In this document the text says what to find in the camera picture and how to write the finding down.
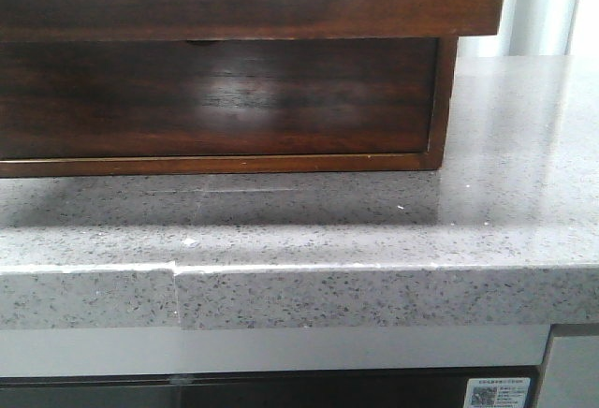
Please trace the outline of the dark under-counter appliance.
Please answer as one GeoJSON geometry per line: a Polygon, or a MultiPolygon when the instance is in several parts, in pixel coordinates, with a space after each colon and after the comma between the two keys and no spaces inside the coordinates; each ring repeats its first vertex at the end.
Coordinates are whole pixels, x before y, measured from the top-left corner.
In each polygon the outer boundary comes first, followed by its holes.
{"type": "Polygon", "coordinates": [[[467,382],[536,367],[4,377],[4,407],[463,407],[467,382]]]}

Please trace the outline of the grey cabinet door panel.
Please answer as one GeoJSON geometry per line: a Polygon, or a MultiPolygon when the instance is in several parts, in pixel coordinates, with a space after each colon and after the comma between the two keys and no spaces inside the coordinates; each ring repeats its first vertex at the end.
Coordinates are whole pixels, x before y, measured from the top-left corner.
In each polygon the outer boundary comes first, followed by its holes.
{"type": "Polygon", "coordinates": [[[551,331],[537,407],[598,406],[598,325],[551,331]]]}

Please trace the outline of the white QR code sticker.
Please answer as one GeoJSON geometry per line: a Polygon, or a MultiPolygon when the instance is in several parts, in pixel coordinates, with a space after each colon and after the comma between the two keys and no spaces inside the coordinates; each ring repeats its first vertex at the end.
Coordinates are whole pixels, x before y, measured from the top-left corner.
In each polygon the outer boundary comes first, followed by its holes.
{"type": "Polygon", "coordinates": [[[531,379],[480,378],[469,379],[464,408],[524,408],[531,379]]]}

